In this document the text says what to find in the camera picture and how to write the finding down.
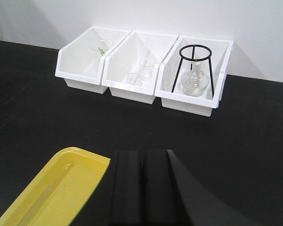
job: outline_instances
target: glass flask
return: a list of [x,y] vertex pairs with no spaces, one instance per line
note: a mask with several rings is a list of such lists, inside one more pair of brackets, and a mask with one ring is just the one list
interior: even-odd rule
[[192,62],[192,65],[192,70],[181,76],[182,90],[188,96],[199,97],[203,95],[210,79],[201,70],[200,62]]

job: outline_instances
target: white plastic bin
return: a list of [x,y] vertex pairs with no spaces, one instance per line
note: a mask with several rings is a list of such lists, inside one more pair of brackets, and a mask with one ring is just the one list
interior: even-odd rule
[[72,88],[103,94],[101,85],[105,58],[130,31],[91,27],[63,47],[57,58],[56,77]]
[[[213,98],[210,84],[207,86],[204,94],[200,97],[192,97],[183,93],[180,78],[184,72],[190,70],[191,62],[187,60],[183,60],[174,92],[171,92],[181,59],[179,51],[182,47],[192,44],[207,46],[212,51],[211,64],[214,83]],[[222,97],[226,79],[226,68],[232,46],[233,41],[231,40],[213,40],[180,36],[160,66],[155,95],[161,97],[162,106],[209,117],[212,109],[218,107],[218,103]],[[202,61],[201,65],[202,70],[209,75],[208,60]]]
[[[102,85],[108,86],[113,96],[152,104],[159,66],[177,38],[177,35],[132,32],[107,56]],[[144,57],[143,66],[138,67]],[[133,72],[137,72],[135,79],[131,79]]]

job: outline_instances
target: black countertop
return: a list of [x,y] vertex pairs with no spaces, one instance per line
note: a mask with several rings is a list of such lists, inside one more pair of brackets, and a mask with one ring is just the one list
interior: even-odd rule
[[58,50],[0,41],[0,216],[59,150],[172,149],[211,193],[283,226],[283,83],[227,76],[210,118],[67,87]]

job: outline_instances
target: yellow tray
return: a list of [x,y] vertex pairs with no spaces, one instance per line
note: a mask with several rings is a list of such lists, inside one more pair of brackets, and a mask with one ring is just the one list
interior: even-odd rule
[[110,159],[77,147],[56,153],[0,218],[0,226],[67,226]]

